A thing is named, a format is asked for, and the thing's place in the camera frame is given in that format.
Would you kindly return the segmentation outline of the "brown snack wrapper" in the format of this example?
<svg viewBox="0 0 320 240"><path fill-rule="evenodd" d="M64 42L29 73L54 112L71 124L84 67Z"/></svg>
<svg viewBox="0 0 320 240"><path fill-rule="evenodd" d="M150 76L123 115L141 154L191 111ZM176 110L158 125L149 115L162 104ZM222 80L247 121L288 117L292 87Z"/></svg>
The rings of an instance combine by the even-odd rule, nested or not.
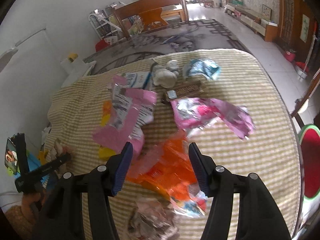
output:
<svg viewBox="0 0 320 240"><path fill-rule="evenodd" d="M161 103L169 104L176 99L197 97L203 92L200 80L184 82L174 88L168 88L161 98Z"/></svg>

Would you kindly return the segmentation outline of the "pink foil wrapper right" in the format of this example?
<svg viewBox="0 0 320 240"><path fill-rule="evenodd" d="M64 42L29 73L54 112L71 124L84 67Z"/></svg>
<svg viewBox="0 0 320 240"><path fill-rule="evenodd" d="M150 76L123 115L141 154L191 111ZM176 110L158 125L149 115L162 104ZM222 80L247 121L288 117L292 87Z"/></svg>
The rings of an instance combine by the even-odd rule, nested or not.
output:
<svg viewBox="0 0 320 240"><path fill-rule="evenodd" d="M171 102L175 124L187 136L221 120L240 139L247 139L255 130L254 122L246 107L238 107L219 99L181 98Z"/></svg>

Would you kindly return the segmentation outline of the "white crumpled tissue wad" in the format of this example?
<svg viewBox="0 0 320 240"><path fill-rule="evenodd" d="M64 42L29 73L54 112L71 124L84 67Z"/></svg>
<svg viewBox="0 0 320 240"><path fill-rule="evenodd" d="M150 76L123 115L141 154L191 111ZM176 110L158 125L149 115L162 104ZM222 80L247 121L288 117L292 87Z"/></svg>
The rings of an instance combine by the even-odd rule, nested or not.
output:
<svg viewBox="0 0 320 240"><path fill-rule="evenodd" d="M154 86L161 86L163 88L173 88L176 85L180 69L177 60L170 60L166 65L161 65L152 60L151 76Z"/></svg>

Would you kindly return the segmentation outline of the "teal white crumpled wrapper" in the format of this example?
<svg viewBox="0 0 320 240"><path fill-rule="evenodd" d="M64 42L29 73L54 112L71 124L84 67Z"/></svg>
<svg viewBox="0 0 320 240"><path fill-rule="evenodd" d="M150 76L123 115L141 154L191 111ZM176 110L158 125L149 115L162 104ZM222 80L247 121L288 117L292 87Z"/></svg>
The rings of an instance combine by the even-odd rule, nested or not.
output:
<svg viewBox="0 0 320 240"><path fill-rule="evenodd" d="M201 75L207 80L217 80L220 73L220 66L210 59L193 59L182 68L182 76L184 79L191 76Z"/></svg>

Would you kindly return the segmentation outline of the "phone on tripod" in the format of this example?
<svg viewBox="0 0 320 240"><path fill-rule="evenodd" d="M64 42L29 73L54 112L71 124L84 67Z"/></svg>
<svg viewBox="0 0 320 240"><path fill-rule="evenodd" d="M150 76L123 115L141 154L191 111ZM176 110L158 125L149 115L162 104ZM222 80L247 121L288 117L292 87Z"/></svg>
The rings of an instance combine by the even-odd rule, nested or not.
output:
<svg viewBox="0 0 320 240"><path fill-rule="evenodd" d="M16 146L14 145L14 143L10 138L7 139L5 156L4 156L4 165L13 175L17 174L18 160L17 160Z"/></svg>

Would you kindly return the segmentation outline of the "grey newspaper ball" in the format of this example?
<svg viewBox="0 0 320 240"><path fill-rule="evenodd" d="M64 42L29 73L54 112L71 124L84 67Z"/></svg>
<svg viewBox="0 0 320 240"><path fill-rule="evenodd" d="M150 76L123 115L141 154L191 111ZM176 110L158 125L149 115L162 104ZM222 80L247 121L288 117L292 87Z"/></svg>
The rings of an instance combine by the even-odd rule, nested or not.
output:
<svg viewBox="0 0 320 240"><path fill-rule="evenodd" d="M172 204L157 198L138 197L127 221L127 239L178 239L179 217Z"/></svg>

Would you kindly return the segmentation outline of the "white milk carton box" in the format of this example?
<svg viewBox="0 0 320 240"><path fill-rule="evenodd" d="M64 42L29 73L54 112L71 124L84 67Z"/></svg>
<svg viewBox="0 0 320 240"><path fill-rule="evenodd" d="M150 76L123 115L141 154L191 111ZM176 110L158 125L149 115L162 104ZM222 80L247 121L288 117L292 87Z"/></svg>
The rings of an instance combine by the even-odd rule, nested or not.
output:
<svg viewBox="0 0 320 240"><path fill-rule="evenodd" d="M144 90L152 89L150 72L127 72L123 77L126 79L127 88L138 88Z"/></svg>

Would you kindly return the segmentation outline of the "patterned grey floor rug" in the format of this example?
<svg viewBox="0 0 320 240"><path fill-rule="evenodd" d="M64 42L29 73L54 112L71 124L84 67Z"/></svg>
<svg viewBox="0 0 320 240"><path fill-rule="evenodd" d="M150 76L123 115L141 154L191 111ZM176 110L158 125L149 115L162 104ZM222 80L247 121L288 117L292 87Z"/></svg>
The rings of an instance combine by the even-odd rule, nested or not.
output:
<svg viewBox="0 0 320 240"><path fill-rule="evenodd" d="M96 62L93 75L139 60L199 49L248 49L223 24L215 19L173 22L170 25L121 40L84 59Z"/></svg>

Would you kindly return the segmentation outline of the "red plastic basin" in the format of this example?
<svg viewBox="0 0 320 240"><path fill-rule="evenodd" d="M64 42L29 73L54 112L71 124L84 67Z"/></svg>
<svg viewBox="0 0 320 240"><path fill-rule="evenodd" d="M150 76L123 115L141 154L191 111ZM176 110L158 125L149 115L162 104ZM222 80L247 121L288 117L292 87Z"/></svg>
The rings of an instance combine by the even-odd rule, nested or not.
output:
<svg viewBox="0 0 320 240"><path fill-rule="evenodd" d="M293 62L296 57L296 52L294 50L287 50L284 53L284 57L287 61Z"/></svg>

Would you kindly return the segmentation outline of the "pink paper wrapper left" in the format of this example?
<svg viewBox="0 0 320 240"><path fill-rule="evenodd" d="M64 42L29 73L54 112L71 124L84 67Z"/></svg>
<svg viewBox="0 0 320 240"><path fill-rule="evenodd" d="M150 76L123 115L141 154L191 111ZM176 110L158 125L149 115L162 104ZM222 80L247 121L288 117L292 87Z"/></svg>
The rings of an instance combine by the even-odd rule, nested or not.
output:
<svg viewBox="0 0 320 240"><path fill-rule="evenodd" d="M100 128L93 133L94 142L100 145L99 158L107 160L119 154L127 142L137 158L145 141L142 127L153 122L157 93L127 88L125 77L120 75L112 77L110 88L111 98L103 103Z"/></svg>

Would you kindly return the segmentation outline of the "watermelon pattern trash bin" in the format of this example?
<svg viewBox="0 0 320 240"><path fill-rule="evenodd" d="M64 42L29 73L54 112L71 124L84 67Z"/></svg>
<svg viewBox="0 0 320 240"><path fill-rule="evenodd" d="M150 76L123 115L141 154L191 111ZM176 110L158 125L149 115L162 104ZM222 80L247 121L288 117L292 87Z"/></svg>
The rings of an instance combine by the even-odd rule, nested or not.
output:
<svg viewBox="0 0 320 240"><path fill-rule="evenodd" d="M319 195L319 128L305 125L299 133L304 167L304 196L308 199Z"/></svg>

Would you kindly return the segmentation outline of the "orange plastic wrapper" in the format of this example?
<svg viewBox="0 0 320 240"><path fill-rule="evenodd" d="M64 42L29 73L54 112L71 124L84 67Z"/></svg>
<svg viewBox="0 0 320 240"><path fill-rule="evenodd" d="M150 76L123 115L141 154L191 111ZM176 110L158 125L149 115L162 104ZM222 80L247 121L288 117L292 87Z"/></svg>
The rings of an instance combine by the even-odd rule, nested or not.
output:
<svg viewBox="0 0 320 240"><path fill-rule="evenodd" d="M199 218L206 214L207 197L197 183L188 146L186 132L177 131L134 160L126 180L162 195L177 214Z"/></svg>

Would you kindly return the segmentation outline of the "white metal shelf rack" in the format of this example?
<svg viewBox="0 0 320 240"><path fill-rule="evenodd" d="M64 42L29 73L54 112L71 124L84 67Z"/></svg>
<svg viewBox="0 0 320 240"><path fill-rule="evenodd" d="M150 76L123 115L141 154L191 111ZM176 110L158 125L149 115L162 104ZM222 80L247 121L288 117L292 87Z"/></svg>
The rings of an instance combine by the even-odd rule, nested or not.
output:
<svg viewBox="0 0 320 240"><path fill-rule="evenodd" d="M119 31L122 32L120 27L110 22L108 18L105 18L99 14L89 14L88 20L93 30L101 40Z"/></svg>

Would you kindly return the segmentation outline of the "white cabinet with yellow toy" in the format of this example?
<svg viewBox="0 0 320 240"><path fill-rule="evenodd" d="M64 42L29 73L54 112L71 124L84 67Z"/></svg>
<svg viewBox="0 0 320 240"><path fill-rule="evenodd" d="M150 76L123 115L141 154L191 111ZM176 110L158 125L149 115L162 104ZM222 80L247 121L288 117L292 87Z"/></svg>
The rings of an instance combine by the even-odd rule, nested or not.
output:
<svg viewBox="0 0 320 240"><path fill-rule="evenodd" d="M89 76L96 63L96 61L85 63L78 54L70 53L66 59L60 62L61 67L68 74L61 87L68 87L83 77Z"/></svg>

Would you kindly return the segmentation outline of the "dark carved wooden chair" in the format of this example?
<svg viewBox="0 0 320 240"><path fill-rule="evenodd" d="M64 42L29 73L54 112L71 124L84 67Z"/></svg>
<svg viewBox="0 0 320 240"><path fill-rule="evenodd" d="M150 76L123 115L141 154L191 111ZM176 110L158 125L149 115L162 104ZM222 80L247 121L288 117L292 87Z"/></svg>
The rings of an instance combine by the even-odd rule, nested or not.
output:
<svg viewBox="0 0 320 240"><path fill-rule="evenodd" d="M303 96L295 101L295 108L290 113L291 118L297 122L300 129L305 126L305 122L301 118L301 113L305 112L305 109L308 108L310 99L317 90L319 90L319 69L312 76L308 88L304 92Z"/></svg>

